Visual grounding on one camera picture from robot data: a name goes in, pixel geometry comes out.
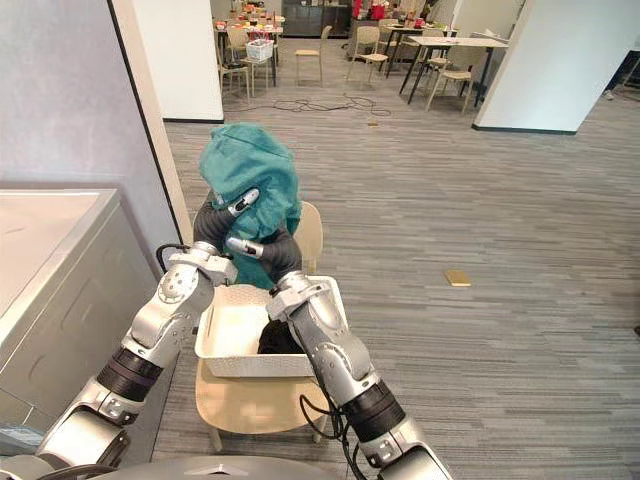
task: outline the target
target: chair backrest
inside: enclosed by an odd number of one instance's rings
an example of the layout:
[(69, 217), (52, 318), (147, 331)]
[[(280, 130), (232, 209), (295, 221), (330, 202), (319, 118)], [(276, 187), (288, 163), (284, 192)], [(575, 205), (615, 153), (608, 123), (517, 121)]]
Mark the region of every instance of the chair backrest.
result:
[(380, 29), (378, 27), (358, 27), (356, 31), (356, 53), (358, 46), (373, 45), (373, 53), (378, 53), (378, 41), (380, 40)]
[(469, 67), (478, 65), (482, 61), (484, 54), (484, 48), (455, 45), (449, 49), (449, 54), (447, 55), (447, 59), (451, 62), (448, 69), (457, 67), (462, 70), (467, 70)]
[(423, 37), (444, 37), (444, 32), (439, 28), (425, 28), (422, 30)]
[(302, 267), (307, 273), (316, 271), (316, 262), (322, 253), (322, 220), (312, 204), (302, 202), (300, 224), (293, 235), (302, 253)]
[(378, 20), (378, 29), (380, 29), (380, 33), (382, 34), (380, 40), (386, 42), (389, 40), (389, 35), (391, 35), (391, 30), (387, 28), (387, 25), (396, 25), (398, 20), (395, 18), (381, 18)]
[(242, 49), (249, 41), (249, 35), (244, 31), (244, 28), (227, 28), (227, 35), (229, 35), (229, 45), (233, 50)]
[(325, 40), (329, 38), (329, 32), (333, 27), (331, 25), (327, 25), (322, 29), (322, 35), (320, 35), (320, 54), (322, 54), (322, 46), (325, 43)]
[(329, 38), (329, 32), (331, 32), (331, 29), (333, 27), (331, 25), (327, 25), (326, 27), (324, 27), (322, 29), (322, 35), (320, 35), (320, 40), (326, 40), (327, 38)]

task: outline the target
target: green towel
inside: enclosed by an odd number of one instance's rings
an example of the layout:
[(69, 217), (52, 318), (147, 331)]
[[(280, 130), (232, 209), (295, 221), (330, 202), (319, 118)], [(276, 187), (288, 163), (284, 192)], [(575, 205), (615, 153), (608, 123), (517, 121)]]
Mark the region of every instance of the green towel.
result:
[[(200, 174), (216, 195), (214, 208), (224, 208), (251, 187), (258, 201), (233, 224), (231, 235), (263, 241), (286, 224), (291, 234), (300, 222), (298, 176), (293, 153), (259, 125), (236, 123), (211, 132), (200, 157)], [(269, 279), (253, 258), (234, 255), (236, 283), (270, 289)]]

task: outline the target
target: white table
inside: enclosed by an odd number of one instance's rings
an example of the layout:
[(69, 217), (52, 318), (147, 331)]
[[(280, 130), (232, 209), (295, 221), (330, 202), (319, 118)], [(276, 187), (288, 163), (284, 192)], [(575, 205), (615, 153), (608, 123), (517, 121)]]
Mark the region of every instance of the white table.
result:
[(418, 72), (418, 76), (416, 77), (416, 81), (413, 84), (413, 88), (411, 89), (411, 95), (409, 95), (408, 103), (411, 103), (413, 100), (413, 95), (416, 92), (416, 88), (418, 88), (418, 83), (420, 83), (420, 78), (424, 72), (424, 69), (427, 66), (427, 60), (431, 58), (431, 53), (434, 49), (439, 50), (448, 50), (453, 46), (463, 46), (463, 47), (478, 47), (478, 48), (486, 48), (487, 49), (487, 60), (484, 63), (484, 68), (482, 70), (482, 77), (480, 77), (480, 85), (478, 85), (478, 92), (476, 93), (476, 102), (475, 106), (478, 106), (478, 102), (480, 101), (480, 95), (482, 93), (482, 87), (484, 86), (484, 80), (487, 76), (487, 70), (489, 68), (489, 63), (491, 62), (491, 55), (493, 54), (494, 48), (508, 48), (509, 44), (500, 42), (498, 40), (494, 40), (492, 38), (466, 38), (466, 37), (417, 37), (411, 36), (409, 37), (411, 40), (416, 42), (420, 47), (416, 52), (416, 56), (413, 59), (413, 63), (411, 63), (411, 67), (407, 72), (407, 76), (402, 83), (402, 87), (400, 88), (400, 93), (404, 90), (405, 85), (409, 81), (409, 77), (411, 76), (411, 72), (413, 71), (413, 67), (415, 67), (418, 62), (418, 58), (420, 57), (420, 53), (423, 48), (427, 48), (427, 54), (424, 56), (424, 60), (422, 65), (420, 66), (420, 71)]
[[(398, 50), (400, 48), (400, 43), (402, 43), (402, 36), (403, 35), (409, 35), (409, 34), (422, 34), (422, 32), (424, 32), (425, 30), (440, 30), (443, 35), (445, 37), (455, 37), (458, 34), (458, 30), (451, 30), (451, 29), (445, 29), (442, 30), (440, 28), (435, 28), (433, 26), (429, 26), (429, 25), (424, 25), (422, 27), (405, 27), (402, 25), (385, 25), (383, 27), (385, 30), (389, 30), (389, 39), (387, 40), (387, 46), (384, 48), (384, 54), (387, 55), (387, 53), (389, 52), (389, 47), (391, 46), (391, 42), (393, 41), (393, 36), (397, 35), (398, 39), (396, 40), (396, 47), (393, 49), (393, 56), (391, 57), (391, 60), (388, 62), (388, 66), (387, 66), (387, 75), (386, 78), (389, 78), (389, 72), (391, 71), (391, 67), (393, 66), (393, 62), (396, 59), (396, 54), (398, 53)], [(378, 71), (380, 71), (380, 69), (382, 68), (382, 63), (384, 62), (380, 62), (380, 67), (378, 68)]]

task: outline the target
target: table leg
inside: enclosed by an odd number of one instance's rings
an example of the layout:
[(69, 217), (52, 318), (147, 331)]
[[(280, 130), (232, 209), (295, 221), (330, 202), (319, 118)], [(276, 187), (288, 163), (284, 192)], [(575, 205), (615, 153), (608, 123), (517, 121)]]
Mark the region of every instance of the table leg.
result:
[(409, 101), (407, 102), (407, 104), (411, 103), (411, 100), (413, 100), (413, 95), (414, 93), (416, 93), (416, 88), (418, 88), (418, 84), (420, 83), (420, 78), (422, 77), (422, 73), (424, 72), (424, 68), (427, 66), (427, 60), (429, 58), (431, 58), (431, 53), (433, 52), (433, 47), (429, 47), (427, 49), (427, 55), (426, 57), (424, 57), (424, 61), (422, 62), (422, 65), (420, 66), (420, 71), (418, 72), (418, 76), (416, 77), (416, 83), (413, 84), (413, 88), (411, 89), (411, 95), (409, 95)]
[[(329, 418), (328, 415), (323, 415), (322, 417), (320, 417), (320, 420), (318, 420), (318, 423), (316, 423), (316, 427), (318, 427), (318, 430), (320, 430), (321, 432), (324, 432), (324, 429), (327, 426), (327, 418)], [(321, 440), (322, 435), (314, 430), (313, 443), (320, 443)]]
[[(395, 30), (391, 30), (391, 33), (389, 33), (389, 40), (387, 40), (387, 46), (384, 47), (384, 54), (387, 55), (389, 53), (389, 47), (391, 46), (391, 40), (393, 40), (393, 36), (395, 35)], [(380, 62), (380, 67), (378, 67), (378, 71), (380, 72), (382, 70), (382, 64), (384, 62)]]
[(398, 50), (400, 49), (400, 43), (402, 42), (402, 32), (398, 32), (398, 40), (396, 40), (396, 48), (393, 49), (393, 56), (391, 57), (391, 61), (387, 66), (387, 78), (389, 78), (389, 72), (391, 71), (391, 67), (393, 67), (393, 62), (396, 60), (396, 55), (398, 54)]
[(214, 453), (222, 451), (222, 440), (220, 440), (220, 432), (214, 426), (209, 425), (209, 437), (211, 438), (211, 446)]
[(482, 70), (482, 77), (480, 77), (480, 84), (478, 85), (478, 92), (476, 93), (476, 101), (473, 104), (474, 107), (478, 106), (480, 96), (483, 94), (484, 81), (487, 78), (487, 72), (489, 71), (489, 64), (491, 63), (491, 56), (493, 55), (493, 48), (487, 48), (487, 61), (484, 62), (484, 69)]
[(271, 55), (271, 75), (273, 76), (273, 86), (276, 86), (276, 56)]
[(409, 67), (409, 71), (407, 72), (407, 76), (404, 77), (404, 82), (402, 82), (402, 87), (400, 87), (400, 94), (402, 94), (402, 91), (404, 90), (404, 87), (407, 85), (407, 82), (409, 81), (409, 77), (411, 76), (411, 72), (413, 72), (413, 67), (416, 66), (416, 62), (418, 61), (418, 58), (420, 58), (420, 52), (422, 52), (422, 45), (420, 45), (418, 47), (418, 51), (416, 52), (416, 56), (413, 57), (413, 62), (411, 62), (411, 66)]

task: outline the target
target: white wall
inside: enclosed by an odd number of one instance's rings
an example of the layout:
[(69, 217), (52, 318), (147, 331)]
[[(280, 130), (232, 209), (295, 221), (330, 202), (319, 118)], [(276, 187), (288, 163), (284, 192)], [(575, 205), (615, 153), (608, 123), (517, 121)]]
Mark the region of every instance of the white wall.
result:
[(209, 0), (133, 0), (133, 5), (162, 116), (222, 120)]
[(458, 35), (468, 37), (486, 28), (502, 38), (509, 38), (523, 0), (459, 0), (454, 26)]
[(211, 16), (216, 20), (226, 20), (229, 18), (229, 10), (231, 3), (229, 0), (209, 0), (211, 8)]
[(633, 46), (638, 0), (528, 0), (475, 125), (575, 132)]
[(451, 25), (451, 19), (456, 14), (462, 0), (440, 0), (429, 15), (430, 20)]
[(178, 240), (107, 2), (0, 2), (0, 187), (118, 188), (149, 260)]

